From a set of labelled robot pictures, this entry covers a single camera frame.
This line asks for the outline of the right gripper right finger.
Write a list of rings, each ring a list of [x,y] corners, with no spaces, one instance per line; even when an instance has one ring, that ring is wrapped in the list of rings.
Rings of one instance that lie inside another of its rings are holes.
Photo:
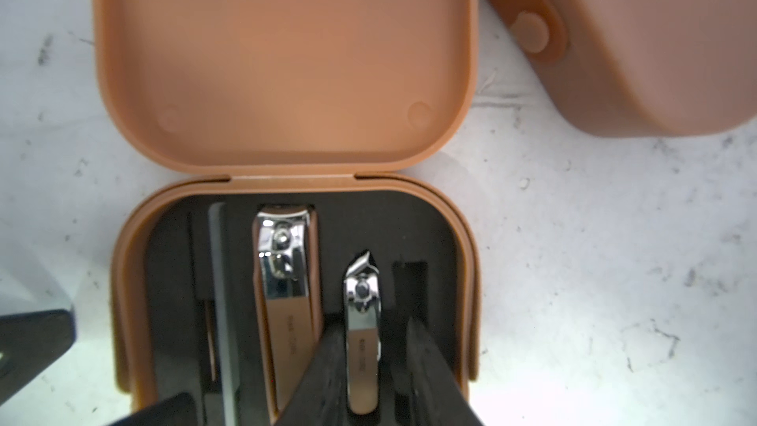
[[[412,425],[482,426],[464,398],[437,343],[419,319],[406,327],[406,362],[410,376]]]

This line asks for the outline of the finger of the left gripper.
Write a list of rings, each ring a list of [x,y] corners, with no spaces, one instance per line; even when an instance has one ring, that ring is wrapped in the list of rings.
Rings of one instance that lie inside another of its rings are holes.
[[[76,340],[68,310],[1,317],[1,404],[63,356]]]
[[[112,426],[197,426],[196,405],[188,392],[148,406],[112,423]]]

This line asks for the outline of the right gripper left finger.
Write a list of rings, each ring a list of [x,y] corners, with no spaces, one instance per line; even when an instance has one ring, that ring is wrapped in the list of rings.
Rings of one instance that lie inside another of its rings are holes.
[[[276,426],[342,425],[346,418],[346,351],[342,323],[328,325]]]

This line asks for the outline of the small brown clipper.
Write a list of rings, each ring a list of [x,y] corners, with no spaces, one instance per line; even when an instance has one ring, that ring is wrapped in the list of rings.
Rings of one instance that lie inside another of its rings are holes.
[[[380,270],[369,250],[343,277],[347,398],[353,414],[373,413],[380,402]]]

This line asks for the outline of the large brown nail clipper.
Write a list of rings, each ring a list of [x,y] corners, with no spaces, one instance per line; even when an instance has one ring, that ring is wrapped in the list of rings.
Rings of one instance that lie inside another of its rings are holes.
[[[264,206],[252,223],[254,290],[270,421],[295,394],[323,330],[317,222],[309,206]]]

